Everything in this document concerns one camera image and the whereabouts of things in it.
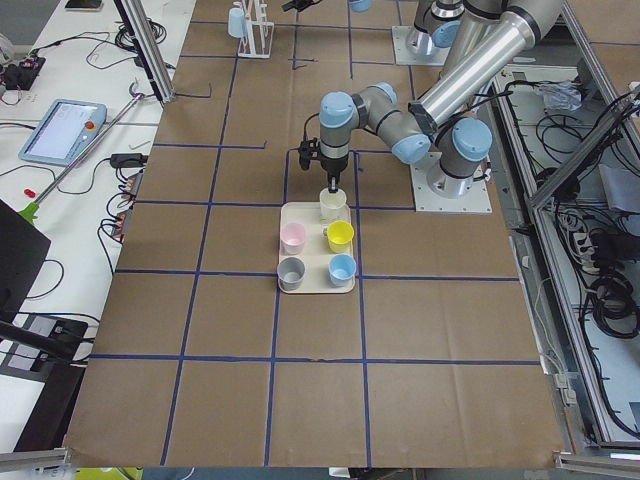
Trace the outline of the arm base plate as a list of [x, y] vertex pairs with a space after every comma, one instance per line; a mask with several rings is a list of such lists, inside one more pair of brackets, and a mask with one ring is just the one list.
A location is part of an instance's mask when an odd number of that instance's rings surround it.
[[429, 152], [410, 166], [415, 211], [434, 214], [492, 213], [481, 167], [466, 179], [451, 177], [441, 168], [440, 152]]
[[393, 26], [392, 40], [397, 65], [442, 67], [449, 48], [437, 47], [428, 33], [413, 26]]

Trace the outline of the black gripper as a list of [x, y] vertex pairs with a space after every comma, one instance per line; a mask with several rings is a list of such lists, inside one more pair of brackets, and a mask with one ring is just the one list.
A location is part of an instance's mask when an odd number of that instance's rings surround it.
[[331, 194], [335, 194], [339, 190], [339, 182], [341, 173], [346, 169], [348, 165], [348, 155], [344, 155], [338, 158], [332, 158], [325, 155], [322, 151], [318, 153], [318, 159], [321, 167], [326, 172], [328, 191]]

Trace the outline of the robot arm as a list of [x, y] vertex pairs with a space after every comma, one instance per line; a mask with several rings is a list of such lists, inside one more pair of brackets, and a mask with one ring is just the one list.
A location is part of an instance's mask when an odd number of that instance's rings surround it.
[[559, 1], [432, 1], [422, 2], [415, 29], [438, 28], [445, 10], [457, 10], [456, 35], [439, 80], [406, 111], [397, 107], [393, 88], [370, 85], [349, 94], [327, 93], [319, 107], [317, 158], [327, 174], [328, 189], [336, 192], [346, 168], [351, 134], [370, 128], [392, 154], [405, 164], [422, 160], [446, 120], [514, 56], [533, 48], [555, 24]]
[[418, 1], [412, 25], [392, 27], [395, 62], [442, 66], [464, 11], [462, 1]]

